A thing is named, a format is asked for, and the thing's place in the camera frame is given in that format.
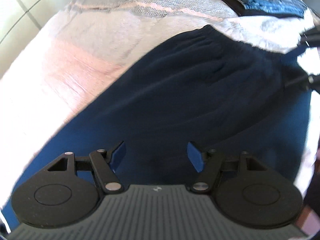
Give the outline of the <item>navy blue garment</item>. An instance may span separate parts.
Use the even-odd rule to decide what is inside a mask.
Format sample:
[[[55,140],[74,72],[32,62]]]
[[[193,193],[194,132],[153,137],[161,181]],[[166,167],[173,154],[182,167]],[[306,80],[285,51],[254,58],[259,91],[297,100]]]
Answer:
[[[309,124],[311,93],[294,54],[236,42],[206,25],[178,34],[138,60],[65,125],[23,172],[24,183],[66,151],[87,155],[123,141],[117,176],[130,184],[186,184],[197,173],[188,142],[249,152],[294,181]]]

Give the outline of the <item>grey pink patterned bedspread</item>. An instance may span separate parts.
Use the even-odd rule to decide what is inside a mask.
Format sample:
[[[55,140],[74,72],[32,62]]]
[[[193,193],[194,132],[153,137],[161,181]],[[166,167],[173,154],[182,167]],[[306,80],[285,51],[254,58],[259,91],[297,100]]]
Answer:
[[[131,65],[179,33],[212,25],[225,35],[286,52],[303,19],[239,17],[221,0],[72,0],[1,78],[1,206],[48,140]]]

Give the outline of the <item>cream wardrobe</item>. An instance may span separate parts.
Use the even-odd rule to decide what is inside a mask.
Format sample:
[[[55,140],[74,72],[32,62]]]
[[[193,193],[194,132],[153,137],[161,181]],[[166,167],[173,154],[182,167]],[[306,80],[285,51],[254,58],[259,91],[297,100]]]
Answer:
[[[71,0],[1,0],[1,76],[43,26]]]

